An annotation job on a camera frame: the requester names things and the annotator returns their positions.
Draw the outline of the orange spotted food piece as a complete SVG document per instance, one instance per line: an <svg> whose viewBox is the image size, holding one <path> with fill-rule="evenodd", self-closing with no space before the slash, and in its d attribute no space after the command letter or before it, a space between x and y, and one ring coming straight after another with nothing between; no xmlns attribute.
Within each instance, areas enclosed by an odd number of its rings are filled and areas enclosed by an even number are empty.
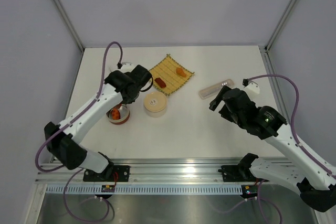
<svg viewBox="0 0 336 224"><path fill-rule="evenodd" d="M116 108L113 108L110 111L110 119L114 120L114 121L117 121L117 120L120 120L120 118L121 118L120 111L118 109L116 109Z"/></svg>

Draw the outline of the cream round lid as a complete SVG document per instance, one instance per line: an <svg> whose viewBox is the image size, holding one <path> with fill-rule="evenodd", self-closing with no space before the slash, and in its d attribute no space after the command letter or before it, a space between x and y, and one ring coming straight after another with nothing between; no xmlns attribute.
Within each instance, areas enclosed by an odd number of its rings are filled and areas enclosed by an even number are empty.
<svg viewBox="0 0 336 224"><path fill-rule="evenodd" d="M143 100L144 105L147 103L155 105L155 104L162 104L167 105L167 98L162 92L152 92L145 96Z"/></svg>

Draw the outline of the dark red meat slice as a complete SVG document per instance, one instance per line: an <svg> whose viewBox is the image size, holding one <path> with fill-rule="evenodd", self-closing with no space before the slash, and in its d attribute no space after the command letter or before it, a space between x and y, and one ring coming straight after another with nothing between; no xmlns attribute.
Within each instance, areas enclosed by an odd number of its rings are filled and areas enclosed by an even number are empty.
<svg viewBox="0 0 336 224"><path fill-rule="evenodd" d="M154 81L161 89L166 88L166 83L161 78L155 78Z"/></svg>

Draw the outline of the beige steel lunch container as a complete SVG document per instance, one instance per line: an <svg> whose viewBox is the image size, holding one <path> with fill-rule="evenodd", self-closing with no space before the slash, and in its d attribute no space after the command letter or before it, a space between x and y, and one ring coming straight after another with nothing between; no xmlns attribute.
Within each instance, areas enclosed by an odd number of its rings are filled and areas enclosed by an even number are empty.
<svg viewBox="0 0 336 224"><path fill-rule="evenodd" d="M152 118L159 118L163 116L166 113L166 105L162 104L145 104L144 105L144 110L146 114Z"/></svg>

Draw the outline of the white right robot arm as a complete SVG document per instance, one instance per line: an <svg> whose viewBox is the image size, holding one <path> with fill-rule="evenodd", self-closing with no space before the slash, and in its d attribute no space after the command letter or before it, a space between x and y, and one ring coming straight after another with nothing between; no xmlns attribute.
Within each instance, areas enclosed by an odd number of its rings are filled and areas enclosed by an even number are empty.
<svg viewBox="0 0 336 224"><path fill-rule="evenodd" d="M326 212L335 206L335 167L305 142L296 141L290 125L276 109L257 107L249 97L256 89L253 84L242 90L223 86L209 108L215 111L220 102L224 102L219 111L222 118L275 147L292 162L295 169L272 164L248 153L237 164L240 178L258 178L276 183L298 194L312 209Z"/></svg>

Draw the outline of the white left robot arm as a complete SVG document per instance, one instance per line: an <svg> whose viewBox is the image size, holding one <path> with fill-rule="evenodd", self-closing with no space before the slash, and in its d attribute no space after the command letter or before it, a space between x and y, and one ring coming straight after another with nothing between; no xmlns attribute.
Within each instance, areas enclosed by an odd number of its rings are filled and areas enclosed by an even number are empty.
<svg viewBox="0 0 336 224"><path fill-rule="evenodd" d="M102 79L97 94L73 115L58 124L49 122L45 128L46 147L68 170L83 168L99 180L113 178L113 161L106 155L80 145L89 130L112 108L131 104L152 83L151 73L141 65L123 73L115 70Z"/></svg>

